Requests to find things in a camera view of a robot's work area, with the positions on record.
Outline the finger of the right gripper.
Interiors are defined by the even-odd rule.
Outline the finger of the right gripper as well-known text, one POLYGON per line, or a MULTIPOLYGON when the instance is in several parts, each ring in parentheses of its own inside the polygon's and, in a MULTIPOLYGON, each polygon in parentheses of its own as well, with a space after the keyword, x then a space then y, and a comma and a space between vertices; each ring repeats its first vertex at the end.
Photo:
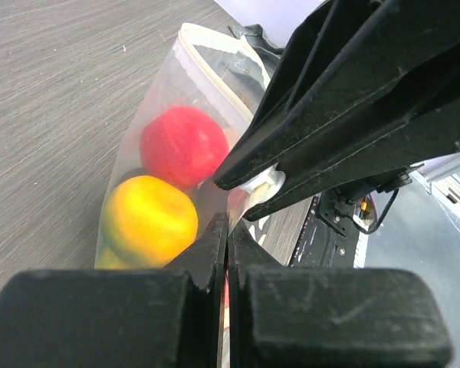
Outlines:
POLYGON ((325 2, 293 33, 216 185, 233 189, 268 164, 282 171, 286 153, 331 132, 407 75, 425 80, 454 64, 460 64, 460 1, 325 2))
POLYGON ((352 199, 391 182, 412 164, 460 152, 460 64, 425 80, 407 75, 389 94, 286 153, 287 179, 269 201, 245 213, 254 221, 335 187, 352 199))

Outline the red apple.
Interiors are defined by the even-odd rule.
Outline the red apple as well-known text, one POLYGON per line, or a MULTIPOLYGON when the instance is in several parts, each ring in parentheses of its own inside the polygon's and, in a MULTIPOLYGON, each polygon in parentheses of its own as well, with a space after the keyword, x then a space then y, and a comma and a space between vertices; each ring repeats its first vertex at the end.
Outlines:
POLYGON ((143 168, 179 189, 191 189, 212 176, 228 152, 223 129, 191 106, 169 108, 140 137, 143 168))

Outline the grey cloth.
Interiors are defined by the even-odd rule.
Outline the grey cloth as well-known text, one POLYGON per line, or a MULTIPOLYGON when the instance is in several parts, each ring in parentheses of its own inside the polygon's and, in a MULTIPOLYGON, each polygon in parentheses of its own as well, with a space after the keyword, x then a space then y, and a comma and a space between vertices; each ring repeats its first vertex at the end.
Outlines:
POLYGON ((284 49, 274 44, 259 24, 249 26, 229 25, 228 29, 235 38, 246 41, 260 57, 260 61, 263 64, 263 67, 260 67, 258 63, 238 54, 231 57, 228 69, 251 89, 259 90, 259 94, 263 94, 269 82, 265 81, 262 72, 265 71, 269 77, 272 77, 284 49))

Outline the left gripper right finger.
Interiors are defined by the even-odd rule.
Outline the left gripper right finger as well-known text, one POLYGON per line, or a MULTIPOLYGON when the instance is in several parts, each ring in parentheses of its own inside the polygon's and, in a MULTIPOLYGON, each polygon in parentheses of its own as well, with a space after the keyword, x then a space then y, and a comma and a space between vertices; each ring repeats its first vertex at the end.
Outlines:
POLYGON ((228 236, 232 367, 445 367, 428 285, 389 268, 290 268, 239 224, 228 236))

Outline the yellow lemon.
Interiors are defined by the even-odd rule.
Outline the yellow lemon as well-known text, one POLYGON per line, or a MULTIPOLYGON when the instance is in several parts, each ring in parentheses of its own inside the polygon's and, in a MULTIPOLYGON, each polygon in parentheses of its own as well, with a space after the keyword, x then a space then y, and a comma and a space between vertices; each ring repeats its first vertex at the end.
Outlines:
POLYGON ((153 176, 135 176, 104 201, 97 263, 163 267, 195 241, 198 229, 196 207, 184 192, 153 176))

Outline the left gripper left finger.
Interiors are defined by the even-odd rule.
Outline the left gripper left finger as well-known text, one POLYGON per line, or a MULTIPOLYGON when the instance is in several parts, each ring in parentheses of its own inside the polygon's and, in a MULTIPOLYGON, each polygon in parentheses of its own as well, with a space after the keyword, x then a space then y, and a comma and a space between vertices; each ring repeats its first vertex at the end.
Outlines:
POLYGON ((0 292, 0 367, 218 367, 228 220, 164 268, 37 270, 0 292))

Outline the clear zip top bag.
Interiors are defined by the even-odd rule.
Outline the clear zip top bag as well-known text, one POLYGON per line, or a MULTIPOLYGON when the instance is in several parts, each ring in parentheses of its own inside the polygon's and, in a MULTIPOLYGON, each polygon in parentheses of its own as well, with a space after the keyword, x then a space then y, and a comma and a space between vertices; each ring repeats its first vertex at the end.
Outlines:
POLYGON ((161 268, 226 212, 273 197, 273 165, 231 191, 213 175, 248 129, 270 77, 245 35, 185 23, 125 132, 104 197, 95 266, 161 268))

